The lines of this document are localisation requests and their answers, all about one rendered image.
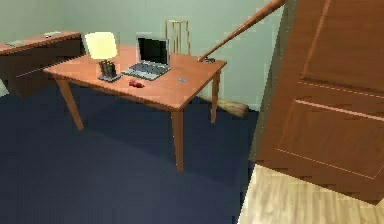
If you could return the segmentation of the brown wooden table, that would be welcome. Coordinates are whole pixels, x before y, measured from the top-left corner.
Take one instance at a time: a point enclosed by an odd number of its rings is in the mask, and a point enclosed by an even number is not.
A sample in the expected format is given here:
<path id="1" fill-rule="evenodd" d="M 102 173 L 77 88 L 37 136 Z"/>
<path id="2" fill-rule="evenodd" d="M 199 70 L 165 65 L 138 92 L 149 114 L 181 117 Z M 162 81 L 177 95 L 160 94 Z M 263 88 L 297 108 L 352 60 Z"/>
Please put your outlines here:
<path id="1" fill-rule="evenodd" d="M 83 128 L 83 122 L 69 87 L 71 83 L 168 111 L 172 122 L 176 167 L 181 172 L 184 108 L 207 84 L 211 84 L 211 120 L 216 120 L 220 75 L 225 65 L 222 60 L 209 63 L 202 57 L 172 53 L 170 70 L 154 81 L 141 79 L 141 88 L 130 86 L 129 82 L 133 78 L 127 75 L 113 83 L 99 80 L 99 65 L 88 55 L 56 64 L 45 71 L 56 80 L 78 129 Z"/>

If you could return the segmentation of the grey open laptop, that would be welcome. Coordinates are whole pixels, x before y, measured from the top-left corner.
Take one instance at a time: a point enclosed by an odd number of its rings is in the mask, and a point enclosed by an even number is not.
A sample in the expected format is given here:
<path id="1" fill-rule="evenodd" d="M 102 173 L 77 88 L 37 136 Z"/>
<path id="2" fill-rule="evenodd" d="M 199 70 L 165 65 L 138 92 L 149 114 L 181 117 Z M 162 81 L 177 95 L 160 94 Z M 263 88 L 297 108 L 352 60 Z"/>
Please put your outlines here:
<path id="1" fill-rule="evenodd" d="M 137 37 L 139 62 L 122 71 L 129 75 L 154 81 L 170 70 L 169 41 L 167 39 Z"/>

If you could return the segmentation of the pale wooden chair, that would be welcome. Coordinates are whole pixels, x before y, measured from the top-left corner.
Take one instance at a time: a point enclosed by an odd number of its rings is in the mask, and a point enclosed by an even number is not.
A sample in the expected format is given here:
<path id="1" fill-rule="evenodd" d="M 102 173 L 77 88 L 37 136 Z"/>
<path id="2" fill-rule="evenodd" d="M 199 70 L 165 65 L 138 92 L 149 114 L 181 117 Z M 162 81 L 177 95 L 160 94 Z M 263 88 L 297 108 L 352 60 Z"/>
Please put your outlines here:
<path id="1" fill-rule="evenodd" d="M 189 22 L 187 20 L 166 20 L 164 22 L 165 38 L 170 41 L 171 51 L 182 54 L 182 41 L 186 42 L 186 54 L 191 54 Z"/>

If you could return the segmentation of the cream shade table lamp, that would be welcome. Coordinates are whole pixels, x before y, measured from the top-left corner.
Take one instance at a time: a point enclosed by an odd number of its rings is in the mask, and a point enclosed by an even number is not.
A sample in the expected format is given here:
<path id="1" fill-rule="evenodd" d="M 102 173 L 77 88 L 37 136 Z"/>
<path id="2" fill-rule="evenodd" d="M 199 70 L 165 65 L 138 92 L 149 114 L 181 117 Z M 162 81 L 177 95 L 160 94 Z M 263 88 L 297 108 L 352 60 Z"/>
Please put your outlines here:
<path id="1" fill-rule="evenodd" d="M 93 32 L 85 35 L 90 57 L 98 61 L 101 74 L 98 78 L 106 82 L 114 82 L 121 75 L 116 72 L 112 58 L 118 55 L 114 34 L 112 32 Z"/>

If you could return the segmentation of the brown wooden room door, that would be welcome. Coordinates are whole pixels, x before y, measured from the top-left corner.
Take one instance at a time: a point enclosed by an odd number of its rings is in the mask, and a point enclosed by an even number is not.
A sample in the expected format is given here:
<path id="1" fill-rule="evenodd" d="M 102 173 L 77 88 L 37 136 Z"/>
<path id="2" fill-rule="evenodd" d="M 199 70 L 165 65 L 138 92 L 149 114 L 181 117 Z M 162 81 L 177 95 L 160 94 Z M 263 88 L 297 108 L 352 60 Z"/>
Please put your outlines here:
<path id="1" fill-rule="evenodd" d="M 384 0 L 287 0 L 257 164 L 384 199 Z"/>

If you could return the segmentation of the dark brown wooden desk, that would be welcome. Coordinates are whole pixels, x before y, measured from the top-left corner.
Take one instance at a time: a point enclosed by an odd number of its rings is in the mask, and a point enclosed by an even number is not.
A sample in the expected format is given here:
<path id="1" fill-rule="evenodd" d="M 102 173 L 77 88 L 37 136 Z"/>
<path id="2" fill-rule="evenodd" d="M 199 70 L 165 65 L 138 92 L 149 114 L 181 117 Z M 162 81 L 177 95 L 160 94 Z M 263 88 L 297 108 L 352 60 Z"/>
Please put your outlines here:
<path id="1" fill-rule="evenodd" d="M 0 43 L 0 80 L 11 95 L 26 97 L 55 84 L 45 68 L 85 55 L 81 34 L 39 35 L 21 46 Z"/>

